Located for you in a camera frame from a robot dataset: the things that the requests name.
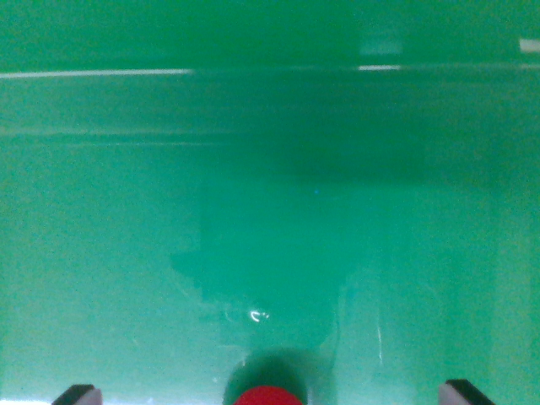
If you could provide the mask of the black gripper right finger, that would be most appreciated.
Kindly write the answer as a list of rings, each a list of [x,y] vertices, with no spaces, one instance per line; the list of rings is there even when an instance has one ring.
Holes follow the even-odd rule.
[[[447,380],[438,389],[439,405],[493,405],[493,401],[467,379]]]

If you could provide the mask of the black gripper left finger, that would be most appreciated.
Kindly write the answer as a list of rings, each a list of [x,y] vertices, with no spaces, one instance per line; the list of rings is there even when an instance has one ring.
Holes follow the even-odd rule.
[[[91,384],[75,384],[70,386],[52,405],[102,405],[103,397],[99,388]]]

